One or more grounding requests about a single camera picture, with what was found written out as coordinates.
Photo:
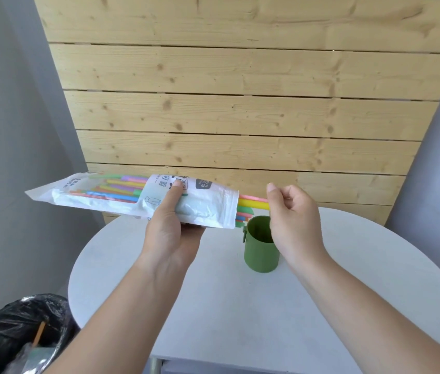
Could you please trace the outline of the person's right forearm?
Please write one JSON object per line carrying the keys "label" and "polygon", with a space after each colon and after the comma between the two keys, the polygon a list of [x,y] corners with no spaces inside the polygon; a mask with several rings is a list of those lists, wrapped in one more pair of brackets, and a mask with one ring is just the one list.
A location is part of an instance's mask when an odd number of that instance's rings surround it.
{"label": "person's right forearm", "polygon": [[440,374],[440,344],[332,259],[323,245],[283,250],[364,374]]}

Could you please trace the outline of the clear plastic wrapper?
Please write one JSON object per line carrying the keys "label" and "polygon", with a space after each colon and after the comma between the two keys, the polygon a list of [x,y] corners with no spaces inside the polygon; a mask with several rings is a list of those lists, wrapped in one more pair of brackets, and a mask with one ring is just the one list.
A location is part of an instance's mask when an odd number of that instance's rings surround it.
{"label": "clear plastic wrapper", "polygon": [[59,350],[57,346],[26,343],[1,374],[42,374]]}

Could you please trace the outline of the wooden stick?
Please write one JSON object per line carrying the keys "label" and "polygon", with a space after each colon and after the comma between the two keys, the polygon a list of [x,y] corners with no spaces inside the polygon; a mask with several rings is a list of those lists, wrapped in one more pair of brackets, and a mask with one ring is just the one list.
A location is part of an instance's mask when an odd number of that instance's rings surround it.
{"label": "wooden stick", "polygon": [[44,331],[45,327],[46,327],[46,321],[43,320],[43,321],[40,323],[40,325],[39,325],[39,327],[38,327],[38,329],[37,329],[37,333],[36,333],[36,335],[35,335],[35,338],[33,339],[33,342],[32,342],[32,348],[33,348],[33,349],[36,348],[36,347],[38,346],[38,344],[39,344],[39,342],[40,342],[40,339],[41,339],[41,337],[42,337],[42,334],[43,334],[43,331]]}

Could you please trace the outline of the person's left hand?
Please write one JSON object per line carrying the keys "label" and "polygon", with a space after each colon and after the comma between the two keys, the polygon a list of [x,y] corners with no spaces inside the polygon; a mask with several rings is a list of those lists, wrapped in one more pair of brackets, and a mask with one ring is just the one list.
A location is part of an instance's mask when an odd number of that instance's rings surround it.
{"label": "person's left hand", "polygon": [[148,222],[138,261],[157,270],[173,267],[187,270],[197,256],[204,226],[164,218],[164,200]]}

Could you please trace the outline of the wooden plank panel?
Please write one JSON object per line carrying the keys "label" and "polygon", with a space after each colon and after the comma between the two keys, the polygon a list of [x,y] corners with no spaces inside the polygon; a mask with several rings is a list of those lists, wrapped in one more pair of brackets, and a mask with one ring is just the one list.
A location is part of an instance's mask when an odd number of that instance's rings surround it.
{"label": "wooden plank panel", "polygon": [[89,170],[384,225],[440,103],[440,0],[34,2]]}

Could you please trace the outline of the person's left forearm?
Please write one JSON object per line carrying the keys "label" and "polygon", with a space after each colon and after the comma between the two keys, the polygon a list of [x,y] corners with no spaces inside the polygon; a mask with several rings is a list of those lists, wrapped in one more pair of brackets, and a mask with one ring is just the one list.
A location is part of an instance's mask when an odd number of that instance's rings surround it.
{"label": "person's left forearm", "polygon": [[44,374],[142,374],[195,253],[142,253]]}

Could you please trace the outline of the person's right hand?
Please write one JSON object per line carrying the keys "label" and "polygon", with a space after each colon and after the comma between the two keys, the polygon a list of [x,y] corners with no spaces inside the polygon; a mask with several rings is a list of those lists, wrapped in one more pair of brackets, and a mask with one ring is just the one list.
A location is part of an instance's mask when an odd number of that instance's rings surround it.
{"label": "person's right hand", "polygon": [[298,186],[279,189],[285,198],[286,212],[278,216],[270,213],[272,238],[292,271],[301,274],[329,258],[319,209],[311,196]]}

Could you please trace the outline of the yellow drinking straw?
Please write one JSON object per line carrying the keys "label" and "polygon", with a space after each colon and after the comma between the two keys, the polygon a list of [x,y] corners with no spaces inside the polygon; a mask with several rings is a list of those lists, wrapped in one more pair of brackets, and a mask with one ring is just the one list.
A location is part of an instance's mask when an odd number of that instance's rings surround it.
{"label": "yellow drinking straw", "polygon": [[270,206],[268,204],[267,200],[264,199],[244,199],[239,198],[237,202],[238,206],[241,207],[249,207],[249,208],[255,208],[255,209],[262,209],[262,210],[270,210]]}

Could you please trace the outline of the green cylindrical cup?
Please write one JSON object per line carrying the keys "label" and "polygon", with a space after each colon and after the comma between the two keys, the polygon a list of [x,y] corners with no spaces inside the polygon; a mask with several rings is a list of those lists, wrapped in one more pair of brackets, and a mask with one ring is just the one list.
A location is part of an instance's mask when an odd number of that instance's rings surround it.
{"label": "green cylindrical cup", "polygon": [[258,273],[269,273],[279,264],[280,252],[271,234],[270,216],[250,219],[243,227],[244,261]]}

